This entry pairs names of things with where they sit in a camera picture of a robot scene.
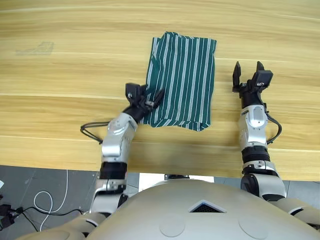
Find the floor tile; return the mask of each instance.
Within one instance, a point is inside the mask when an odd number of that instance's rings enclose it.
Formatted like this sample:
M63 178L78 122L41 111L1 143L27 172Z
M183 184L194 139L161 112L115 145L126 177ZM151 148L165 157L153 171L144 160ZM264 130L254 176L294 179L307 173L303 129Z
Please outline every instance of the floor tile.
M288 198L297 198L320 209L320 184L313 181L290 181Z

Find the white cable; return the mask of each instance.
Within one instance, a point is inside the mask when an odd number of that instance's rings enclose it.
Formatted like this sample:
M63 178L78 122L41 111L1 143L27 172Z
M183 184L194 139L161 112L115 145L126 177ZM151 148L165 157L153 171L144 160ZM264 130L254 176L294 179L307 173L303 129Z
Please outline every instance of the white cable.
M53 206L54 206L54 201L53 201L53 198L52 198L51 194L50 194L48 191L40 191L40 192L38 192L38 193L34 196L33 205L35 206L35 208L38 209L38 210L40 210L40 211L42 211L42 212L48 213L48 215L45 217L45 219L43 220L43 222L42 222L41 225L40 225L40 230L39 230L40 232L42 231L42 227L43 227L45 221L46 221L47 218L50 216L49 214L58 212L58 211L62 208L62 206L64 205L64 203L65 203L65 200L66 200L66 197L67 197L67 193L68 193L68 184L69 184L69 174L68 174L68 170L66 170L66 181L65 181L65 183L66 183L66 184L65 184L65 194L64 194L63 201L62 201L61 205L60 205L56 210L54 210L54 211L52 211L52 208L53 208ZM39 206L36 204L37 196L38 196L39 194L42 194L42 193L47 194L47 195L49 196L49 198L50 198L51 206L50 206L49 211L42 209L41 207L39 207Z

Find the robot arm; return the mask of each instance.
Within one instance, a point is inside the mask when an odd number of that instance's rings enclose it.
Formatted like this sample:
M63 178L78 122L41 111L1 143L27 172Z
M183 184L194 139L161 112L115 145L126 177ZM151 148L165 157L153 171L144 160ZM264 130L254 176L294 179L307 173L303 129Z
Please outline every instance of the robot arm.
M240 84L240 75L241 68L237 62L233 72L232 91L239 93L242 103L238 122L243 161L241 189L320 229L320 211L300 200L286 198L285 185L275 164L270 160L268 144L280 135L282 127L267 112L267 105L262 102L261 93L269 86L273 73L265 70L258 61L256 72L247 83ZM265 133L268 120L278 125L277 134L270 140L266 140Z
M156 109L161 103L164 91L156 94L153 101L145 97L146 85L127 83L125 95L130 106L107 128L107 136L102 142L101 168L90 212L114 213L128 196L124 194L127 185L127 167L130 143L138 128L138 122Z

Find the black cable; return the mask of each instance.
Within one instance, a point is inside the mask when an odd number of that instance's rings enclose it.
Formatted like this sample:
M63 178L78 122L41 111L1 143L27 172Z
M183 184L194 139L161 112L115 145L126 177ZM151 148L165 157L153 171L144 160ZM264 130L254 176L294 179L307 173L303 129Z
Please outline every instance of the black cable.
M36 228L36 226L33 224L33 222L32 222L23 212L22 212L21 214L29 221L29 223L31 223L31 225L34 227L34 229L35 229L37 232L39 232L38 229Z
M268 112L266 112L265 114L266 114L268 120L270 120L274 124L278 125L278 132L276 133L276 135L266 141L266 144L272 144L274 142L274 140L276 140L276 138L279 137L279 135L281 134L282 126L277 120L275 120L272 116L270 116Z
M88 131L87 128L98 128L108 126L109 121L100 121L100 122L88 122L80 127L80 132L86 135L87 137L96 140L99 144L102 144L103 140L94 135L92 132Z
M21 213L23 214L25 211L27 211L29 209L33 209L33 210L36 210L38 213L41 213L41 214L44 214L44 215L50 215L50 216L65 216L65 215L68 215L68 214L70 214L72 212L75 212L75 211L79 212L81 215L84 213L80 209L73 209L73 210L68 211L66 213L47 213L47 212L44 212L44 211L41 211L41 210L35 208L34 206L30 206L30 207L24 209L23 212L21 212Z
M260 91L260 89L262 88L262 86L263 86L263 85L261 85L261 86L259 87L259 90L258 90L258 92L259 92L260 94L262 93L262 91ZM276 138L280 136L280 134L282 133L282 126L281 126L281 124L280 124L277 120L275 120L272 116L269 115L269 112L267 111L267 105L264 104L264 102L262 101L260 94L257 94L257 96L258 96L258 98L259 98L260 104L264 106L264 112L265 112L265 114L266 114L266 117L268 118L268 120L270 120L270 121L273 122L274 124L277 124L277 126L278 126L278 132L276 133L276 135L273 136L273 137L271 137L271 138L269 138L269 139L266 141L266 144L268 145L268 144L272 144L272 143L276 140Z

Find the black joint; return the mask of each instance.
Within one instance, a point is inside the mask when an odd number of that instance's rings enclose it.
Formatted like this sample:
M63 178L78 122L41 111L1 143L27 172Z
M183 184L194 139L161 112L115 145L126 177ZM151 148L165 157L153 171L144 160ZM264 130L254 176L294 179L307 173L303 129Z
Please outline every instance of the black joint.
M268 149L265 146L248 146L242 151L242 161L243 163L251 161L269 161L270 156Z
M253 174L246 174L241 178L241 189L259 197L259 184Z
M128 200L128 196L125 194L121 194L119 202L118 202L118 208L124 204Z
M276 176L276 177L279 177L279 175L277 174L276 171L273 171L273 170L265 170L265 169L255 169L253 167L245 167L243 170L242 170L242 173L244 175L246 174L262 174L262 175L270 175L270 176Z
M126 173L125 162L103 162L100 168L100 179L125 179Z
M276 202L276 201L278 201L280 199L284 199L285 198L284 196L278 195L278 194L265 194L262 197L267 202Z

